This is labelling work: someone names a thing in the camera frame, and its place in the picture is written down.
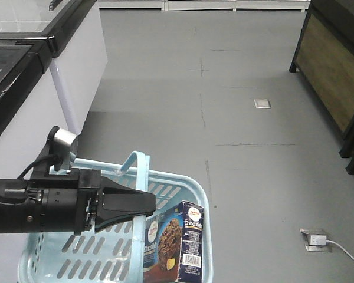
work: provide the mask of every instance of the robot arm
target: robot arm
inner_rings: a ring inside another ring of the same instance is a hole
[[[100,170],[71,169],[77,136],[54,127],[38,158],[18,179],[0,179],[0,233],[63,232],[75,235],[150,216],[155,196],[117,184]],[[50,174],[70,169],[67,175]],[[33,167],[29,180],[23,179]]]

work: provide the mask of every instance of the light blue basket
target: light blue basket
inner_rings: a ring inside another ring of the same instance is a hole
[[[137,159],[137,168],[130,165]],[[149,170],[149,156],[133,152],[121,165],[76,159],[74,167],[100,169],[123,186],[156,195],[156,213],[182,200],[204,207],[202,282],[213,277],[209,206],[203,188],[193,179]],[[32,233],[18,267],[19,283],[137,283],[142,282],[145,216],[95,234]]]

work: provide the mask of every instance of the cabinet leg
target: cabinet leg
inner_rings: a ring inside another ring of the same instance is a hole
[[[294,62],[291,63],[289,71],[290,71],[290,73],[296,73],[296,65]]]
[[[349,165],[346,167],[346,171],[348,172],[348,174],[354,175],[354,159],[350,161]]]
[[[352,150],[351,146],[345,141],[341,150],[339,151],[339,154],[342,158],[350,158],[352,157]]]

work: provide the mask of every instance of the box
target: box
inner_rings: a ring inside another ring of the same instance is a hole
[[[147,220],[143,283],[201,283],[203,215],[183,201]]]

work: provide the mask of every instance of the brand logo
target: brand logo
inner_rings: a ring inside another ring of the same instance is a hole
[[[189,208],[188,215],[193,221],[199,221],[201,218],[201,213],[197,208]]]
[[[158,222],[155,220],[151,223],[148,230],[148,242],[152,243],[156,239],[158,233]]]

